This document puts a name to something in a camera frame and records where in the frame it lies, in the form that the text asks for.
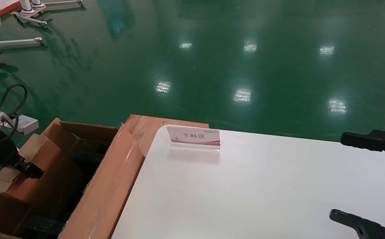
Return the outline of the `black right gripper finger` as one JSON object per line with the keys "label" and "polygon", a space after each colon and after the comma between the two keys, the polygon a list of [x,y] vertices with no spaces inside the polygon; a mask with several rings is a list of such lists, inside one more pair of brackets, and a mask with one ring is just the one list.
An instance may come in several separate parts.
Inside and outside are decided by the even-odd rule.
{"label": "black right gripper finger", "polygon": [[341,136],[340,143],[354,148],[382,152],[385,151],[385,131],[372,130],[367,135],[344,132]]}
{"label": "black right gripper finger", "polygon": [[385,227],[374,221],[337,209],[330,211],[329,218],[355,230],[360,239],[385,239]]}

